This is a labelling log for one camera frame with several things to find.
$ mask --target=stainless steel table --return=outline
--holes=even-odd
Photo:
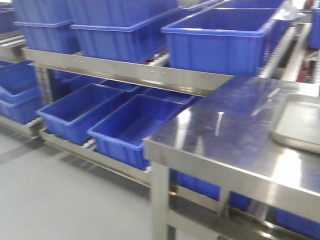
[[[320,155],[270,137],[270,120],[290,94],[318,96],[319,85],[234,77],[145,140],[145,156],[152,161],[153,240],[175,239],[176,228],[200,239],[212,239],[210,230],[249,239],[239,225],[219,224],[226,221],[231,191],[320,222]],[[221,186],[209,225],[170,208],[170,169]]]

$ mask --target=steel table leg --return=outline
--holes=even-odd
[[[175,240],[176,229],[168,225],[170,169],[153,162],[151,175],[152,239]]]

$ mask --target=metal tray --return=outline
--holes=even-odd
[[[288,95],[270,127],[276,142],[320,154],[320,97]]]

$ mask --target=epoxy floor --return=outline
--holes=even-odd
[[[0,126],[0,240],[151,240],[149,189]],[[178,231],[178,240],[195,240]]]

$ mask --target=blue plastic bin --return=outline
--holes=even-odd
[[[210,6],[213,6],[220,0],[199,0],[197,4],[190,5],[187,0],[180,0],[180,4],[183,8],[183,17],[195,14],[201,10],[204,10],[205,8],[208,8]]]
[[[105,85],[114,89],[123,90],[127,100],[131,99],[137,94],[141,94],[146,89],[148,89],[146,86],[140,86],[132,83],[113,81],[113,80],[106,80],[102,82],[101,85]]]
[[[77,25],[130,27],[178,8],[177,0],[67,0]]]
[[[201,98],[195,95],[157,88],[150,88],[146,90],[143,95],[168,100],[170,102],[175,102],[186,106],[192,105],[196,100]]]
[[[77,73],[67,72],[67,71],[54,71],[54,77],[56,80],[61,80],[62,82],[69,81],[71,79],[74,79],[75,77],[81,76]]]
[[[12,3],[11,2],[0,2],[0,8],[6,8],[6,9],[10,9],[12,8]]]
[[[228,0],[215,5],[216,8],[228,9],[278,9],[284,0]]]
[[[0,70],[0,100],[16,104],[40,94],[36,71],[29,61],[23,61]]]
[[[178,172],[177,183],[186,189],[205,195],[214,200],[218,201],[220,199],[221,188],[219,186],[189,174]],[[231,207],[246,211],[251,204],[251,199],[236,192],[231,192],[229,204]]]
[[[17,103],[8,103],[0,99],[0,115],[18,123],[26,124],[37,117],[36,111],[42,106],[40,94],[30,96]]]
[[[183,110],[183,105],[159,98],[137,95],[88,133],[99,153],[145,170],[143,139]]]
[[[104,81],[103,78],[93,76],[76,76],[66,82],[62,83],[58,87],[60,97],[64,97],[70,93],[73,93],[89,84],[100,84]]]
[[[72,25],[88,57],[143,63],[167,47],[161,27],[180,18],[175,9],[130,27]]]
[[[312,8],[312,27],[309,41],[311,48],[320,49],[320,0],[316,0]]]
[[[74,54],[80,46],[75,31],[70,29],[72,22],[29,23],[15,22],[23,32],[27,46],[31,49]]]
[[[0,8],[0,34],[17,31],[18,27],[14,25],[15,20],[12,8]]]
[[[311,221],[302,216],[276,209],[276,224],[282,228],[291,230],[314,240],[320,240],[320,223]]]
[[[56,24],[71,21],[66,0],[13,0],[19,22]]]
[[[1,61],[0,60],[0,70],[5,69],[5,67],[11,66],[13,63],[7,62],[7,61]]]
[[[278,22],[271,19],[274,13],[274,9],[214,8],[163,27],[171,66],[256,76],[271,51]]]
[[[279,9],[284,0],[229,0],[215,5],[216,8],[242,8],[242,9]],[[273,41],[271,43],[270,51],[272,52],[283,33],[289,28],[290,21],[279,20],[274,28]]]
[[[40,115],[52,134],[82,144],[90,136],[87,130],[123,103],[123,92],[90,84],[40,109]]]

